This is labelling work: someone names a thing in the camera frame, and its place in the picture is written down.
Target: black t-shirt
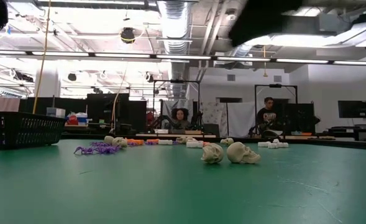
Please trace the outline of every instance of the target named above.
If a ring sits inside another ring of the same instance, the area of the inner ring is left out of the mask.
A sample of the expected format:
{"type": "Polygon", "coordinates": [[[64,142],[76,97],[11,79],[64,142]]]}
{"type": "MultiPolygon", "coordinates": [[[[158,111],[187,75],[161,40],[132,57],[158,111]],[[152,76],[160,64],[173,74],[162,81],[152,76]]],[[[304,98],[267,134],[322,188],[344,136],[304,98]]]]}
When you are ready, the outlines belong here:
{"type": "Polygon", "coordinates": [[[274,110],[263,108],[257,113],[257,124],[267,123],[275,120],[276,118],[277,114],[274,112],[274,110]]]}

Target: dark hair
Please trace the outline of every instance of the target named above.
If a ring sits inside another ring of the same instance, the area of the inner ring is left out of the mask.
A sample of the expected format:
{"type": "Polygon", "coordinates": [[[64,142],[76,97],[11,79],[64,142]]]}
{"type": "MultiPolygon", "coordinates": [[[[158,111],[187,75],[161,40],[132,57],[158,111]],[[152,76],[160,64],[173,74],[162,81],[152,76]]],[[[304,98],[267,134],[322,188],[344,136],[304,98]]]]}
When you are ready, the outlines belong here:
{"type": "Polygon", "coordinates": [[[266,97],[266,98],[264,98],[264,103],[267,103],[269,100],[274,101],[274,99],[272,97],[266,97]]]}
{"type": "Polygon", "coordinates": [[[188,119],[188,114],[189,114],[189,112],[188,112],[188,110],[186,108],[174,108],[174,109],[172,109],[172,118],[173,119],[177,119],[177,111],[180,111],[180,110],[184,114],[183,120],[186,121],[188,119]]]}

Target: black basket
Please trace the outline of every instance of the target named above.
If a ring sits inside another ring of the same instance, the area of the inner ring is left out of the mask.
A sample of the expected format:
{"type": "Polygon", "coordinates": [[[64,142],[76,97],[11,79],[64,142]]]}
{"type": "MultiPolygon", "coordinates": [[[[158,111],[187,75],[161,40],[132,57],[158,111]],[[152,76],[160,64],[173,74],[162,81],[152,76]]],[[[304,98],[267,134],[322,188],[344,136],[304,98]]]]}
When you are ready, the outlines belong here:
{"type": "Polygon", "coordinates": [[[58,143],[65,119],[44,115],[0,112],[0,149],[58,143]]]}

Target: green table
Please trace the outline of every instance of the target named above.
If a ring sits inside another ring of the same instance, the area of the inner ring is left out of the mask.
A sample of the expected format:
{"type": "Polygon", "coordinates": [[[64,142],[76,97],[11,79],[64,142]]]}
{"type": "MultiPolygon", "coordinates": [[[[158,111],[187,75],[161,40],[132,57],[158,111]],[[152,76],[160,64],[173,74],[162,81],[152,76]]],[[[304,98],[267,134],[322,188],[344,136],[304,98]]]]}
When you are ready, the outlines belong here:
{"type": "Polygon", "coordinates": [[[366,150],[291,145],[258,165],[201,149],[78,156],[90,140],[0,151],[0,223],[366,223],[366,150]]]}

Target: white wall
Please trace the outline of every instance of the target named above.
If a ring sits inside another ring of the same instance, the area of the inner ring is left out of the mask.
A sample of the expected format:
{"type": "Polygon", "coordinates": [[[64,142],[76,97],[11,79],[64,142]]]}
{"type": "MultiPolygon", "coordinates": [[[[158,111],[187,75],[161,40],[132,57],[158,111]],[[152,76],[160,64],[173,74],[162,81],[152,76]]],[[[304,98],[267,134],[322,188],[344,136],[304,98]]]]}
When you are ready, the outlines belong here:
{"type": "MultiPolygon", "coordinates": [[[[198,73],[197,68],[190,68],[190,79],[194,80],[198,73]]],[[[264,69],[253,71],[252,69],[233,69],[226,70],[223,68],[209,68],[201,82],[201,101],[203,102],[216,102],[216,98],[230,97],[230,98],[242,98],[243,102],[254,102],[256,84],[272,84],[274,82],[274,75],[281,75],[282,82],[280,84],[289,84],[289,74],[285,73],[282,69],[268,69],[268,77],[264,77],[264,69]],[[227,81],[227,74],[233,74],[236,76],[235,82],[227,81]]],[[[287,98],[295,99],[286,88],[269,88],[258,87],[257,88],[257,100],[258,110],[263,107],[263,100],[265,97],[271,96],[273,98],[287,98]]],[[[198,93],[193,88],[188,90],[189,99],[198,99],[198,93]]]]}
{"type": "Polygon", "coordinates": [[[366,124],[362,118],[339,118],[337,106],[339,100],[366,101],[366,67],[305,65],[290,73],[290,83],[298,85],[300,103],[314,102],[315,114],[321,118],[317,132],[353,126],[353,122],[366,124]]]}

